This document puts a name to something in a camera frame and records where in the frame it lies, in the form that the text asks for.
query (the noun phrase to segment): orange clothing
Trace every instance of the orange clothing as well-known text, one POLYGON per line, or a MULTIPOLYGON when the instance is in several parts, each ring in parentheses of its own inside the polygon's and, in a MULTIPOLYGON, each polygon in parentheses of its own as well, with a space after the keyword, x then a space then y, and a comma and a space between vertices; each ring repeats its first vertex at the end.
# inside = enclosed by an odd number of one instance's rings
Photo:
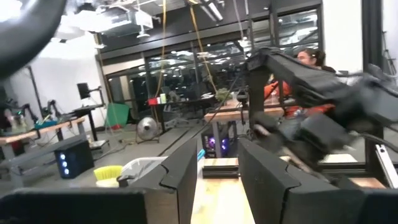
MULTIPOLYGON (((275 82, 273 84, 267 85, 264 87, 264 97, 269 95, 271 93, 271 90, 278 85, 278 82, 275 82)), ((283 92, 284 92, 284 96, 289 96, 292 94, 292 90, 290 89, 290 87, 288 86, 288 84, 286 82, 283 83, 283 92)), ((276 91, 276 95, 279 96, 279 88, 276 87, 276 89, 274 90, 276 91)), ((312 114, 312 113, 316 113, 316 112, 321 112, 324 113, 326 111, 328 111, 330 108, 334 107, 334 105, 328 104, 328 105, 322 105, 322 106, 316 106, 313 108, 310 108, 307 111, 307 114, 312 114)), ((299 106, 290 106, 288 108, 286 108, 286 116, 292 116, 294 114, 295 111, 299 110, 301 107, 299 106)))

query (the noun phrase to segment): black box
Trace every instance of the black box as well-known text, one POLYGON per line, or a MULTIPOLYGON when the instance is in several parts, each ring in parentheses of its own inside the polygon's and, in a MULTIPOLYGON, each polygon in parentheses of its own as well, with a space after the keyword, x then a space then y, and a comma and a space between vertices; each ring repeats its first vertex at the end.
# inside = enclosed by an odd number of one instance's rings
POLYGON ((73 179, 94 167, 93 155, 87 139, 82 139, 54 151, 60 176, 73 179))
MULTIPOLYGON (((229 125, 219 125, 218 129, 220 131, 221 139, 221 156, 226 157, 230 149, 228 134, 229 125)), ((216 158, 215 139, 213 128, 211 126, 201 133, 201 143, 205 150, 205 158, 216 158)))

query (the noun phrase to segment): dark hair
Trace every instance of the dark hair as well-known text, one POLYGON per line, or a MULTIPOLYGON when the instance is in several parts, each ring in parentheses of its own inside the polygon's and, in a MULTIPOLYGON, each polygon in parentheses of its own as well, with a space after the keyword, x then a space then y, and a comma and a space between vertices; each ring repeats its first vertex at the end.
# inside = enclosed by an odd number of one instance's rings
POLYGON ((305 52, 310 57, 315 58, 317 60, 315 62, 315 66, 324 66, 325 65, 326 54, 323 51, 318 50, 318 49, 306 48, 306 49, 303 49, 301 52, 305 52))

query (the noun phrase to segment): woman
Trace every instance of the woman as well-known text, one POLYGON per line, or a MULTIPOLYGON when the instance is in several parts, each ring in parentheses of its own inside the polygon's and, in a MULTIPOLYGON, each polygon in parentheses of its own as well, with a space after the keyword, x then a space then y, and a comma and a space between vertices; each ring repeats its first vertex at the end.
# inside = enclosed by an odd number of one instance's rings
MULTIPOLYGON (((297 55, 297 59, 305 65, 309 65, 309 66, 318 68, 320 70, 336 73, 336 70, 334 70, 333 68, 325 66, 325 58, 326 58, 326 54, 324 52, 322 52, 321 50, 315 50, 315 49, 309 49, 309 48, 303 49, 297 55)), ((278 85, 278 82, 274 82, 270 85, 265 86, 264 87, 264 96, 267 97, 267 96, 271 95, 271 91, 273 89, 275 89, 274 91, 276 91, 276 95, 279 95, 279 88, 278 87, 275 88, 276 85, 278 85)), ((283 92, 284 92, 284 96, 289 96, 292 94, 292 90, 290 89, 288 84, 286 84, 285 82, 283 82, 283 92)), ((316 112, 324 113, 332 107, 333 107, 333 105, 316 106, 316 107, 308 109, 307 113, 316 113, 316 112)), ((299 109, 300 109, 299 106, 291 106, 291 107, 286 108, 286 116, 289 117, 289 116, 294 115, 294 113, 299 109)))

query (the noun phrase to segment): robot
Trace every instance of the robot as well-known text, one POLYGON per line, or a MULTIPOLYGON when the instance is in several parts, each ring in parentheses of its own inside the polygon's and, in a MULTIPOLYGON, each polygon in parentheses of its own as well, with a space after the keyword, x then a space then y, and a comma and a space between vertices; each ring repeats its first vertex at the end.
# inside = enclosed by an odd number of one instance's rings
POLYGON ((342 150, 360 136, 380 141, 367 133, 376 126, 389 127, 398 122, 398 89, 375 66, 370 69, 372 74, 351 75, 357 81, 349 86, 335 74, 303 65, 278 49, 259 49, 246 65, 249 119, 257 140, 267 142, 270 151, 283 150, 295 165, 326 181, 318 166, 325 156, 342 150), (264 114, 265 99, 259 97, 264 95, 264 85, 272 73, 279 83, 291 87, 292 98, 302 108, 325 104, 335 107, 325 114, 301 113, 277 124, 264 114))

